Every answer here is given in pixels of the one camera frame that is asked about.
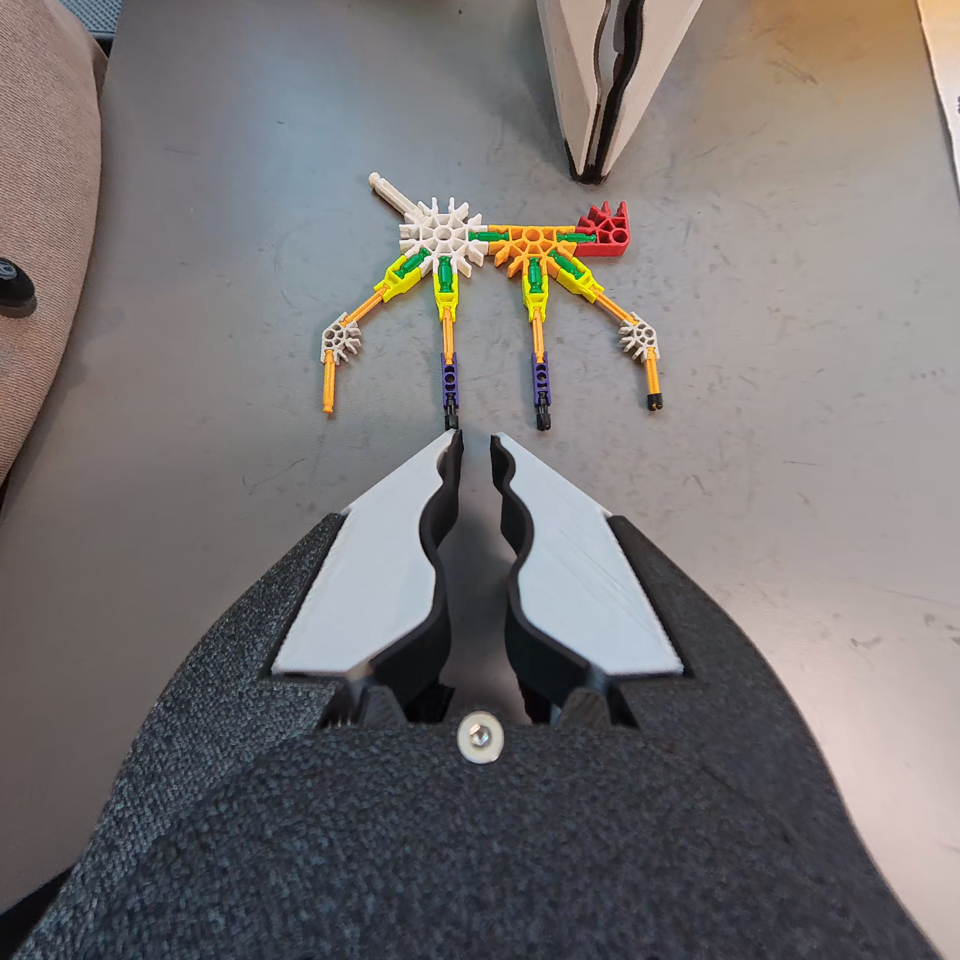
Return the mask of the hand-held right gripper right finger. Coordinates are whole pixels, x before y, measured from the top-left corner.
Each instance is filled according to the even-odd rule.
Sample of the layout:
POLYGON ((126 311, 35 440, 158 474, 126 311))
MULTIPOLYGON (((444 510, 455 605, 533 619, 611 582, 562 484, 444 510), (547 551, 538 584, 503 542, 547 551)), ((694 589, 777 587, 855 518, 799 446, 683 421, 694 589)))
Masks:
POLYGON ((514 554, 505 648, 532 722, 558 722, 578 690, 632 722, 620 685, 685 674, 628 549, 636 533, 504 433, 489 440, 499 527, 514 554))

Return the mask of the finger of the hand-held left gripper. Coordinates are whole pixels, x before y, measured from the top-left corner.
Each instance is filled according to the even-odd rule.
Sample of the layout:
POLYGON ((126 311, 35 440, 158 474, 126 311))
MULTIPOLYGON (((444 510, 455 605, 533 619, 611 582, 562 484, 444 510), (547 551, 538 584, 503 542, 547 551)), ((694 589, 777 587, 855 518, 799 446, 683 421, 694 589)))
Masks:
POLYGON ((650 106, 699 11, 700 1, 615 2, 610 8, 613 55, 600 117, 595 173, 613 167, 650 106))
POLYGON ((570 177, 602 183, 616 126, 618 4, 537 1, 535 6, 570 177))

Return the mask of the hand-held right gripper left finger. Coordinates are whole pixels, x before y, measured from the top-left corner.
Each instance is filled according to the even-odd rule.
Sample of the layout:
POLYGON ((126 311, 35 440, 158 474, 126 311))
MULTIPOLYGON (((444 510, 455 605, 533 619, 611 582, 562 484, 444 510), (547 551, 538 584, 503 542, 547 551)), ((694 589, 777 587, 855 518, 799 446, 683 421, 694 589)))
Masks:
POLYGON ((334 516, 270 665, 275 679, 390 690, 407 711, 431 697, 450 655, 440 546, 459 516, 463 433, 446 431, 334 516))

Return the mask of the colourful rod-and-connector toy animal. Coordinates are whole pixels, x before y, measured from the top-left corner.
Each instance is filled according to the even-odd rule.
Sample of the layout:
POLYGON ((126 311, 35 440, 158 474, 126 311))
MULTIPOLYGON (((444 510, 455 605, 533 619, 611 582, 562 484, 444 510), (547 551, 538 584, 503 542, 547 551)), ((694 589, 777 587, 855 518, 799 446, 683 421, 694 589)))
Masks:
POLYGON ((358 354, 360 322, 379 305, 409 292, 423 278, 432 280, 441 327, 440 398, 446 430, 459 429, 459 366, 454 325, 459 305, 460 277, 470 277, 474 266, 491 258, 496 267, 507 265, 509 278, 520 277, 522 304, 532 330, 531 354, 535 425, 551 427, 551 388, 545 323, 549 285, 555 281, 569 293, 600 306, 619 323, 623 352, 638 362, 647 382, 647 395, 663 393, 658 361, 660 351, 654 327, 638 313, 626 311, 605 294, 585 258, 621 257, 631 242, 629 208, 625 201, 613 210, 608 202, 593 205, 575 224, 507 224, 484 222, 471 214, 467 202, 450 198, 448 210, 414 203, 385 177, 372 172, 368 183, 398 213, 400 256, 374 285, 373 293, 354 310, 344 312, 321 334, 321 411, 334 413, 335 385, 340 364, 358 354))

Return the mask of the white printed instruction sheet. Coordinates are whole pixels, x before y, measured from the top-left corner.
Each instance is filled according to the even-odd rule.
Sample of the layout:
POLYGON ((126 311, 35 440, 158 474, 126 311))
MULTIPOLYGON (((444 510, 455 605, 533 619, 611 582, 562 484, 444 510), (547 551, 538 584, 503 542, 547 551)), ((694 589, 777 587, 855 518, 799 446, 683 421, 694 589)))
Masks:
POLYGON ((959 1, 916 5, 959 182, 959 1))

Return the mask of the black earbud with logo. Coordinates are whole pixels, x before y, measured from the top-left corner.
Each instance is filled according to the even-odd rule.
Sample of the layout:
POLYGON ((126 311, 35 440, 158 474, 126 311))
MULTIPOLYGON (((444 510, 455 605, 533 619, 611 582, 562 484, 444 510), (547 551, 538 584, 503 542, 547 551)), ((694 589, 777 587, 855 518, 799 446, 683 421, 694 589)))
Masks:
POLYGON ((1 315, 12 319, 31 316, 38 299, 34 282, 15 262, 1 256, 1 315))

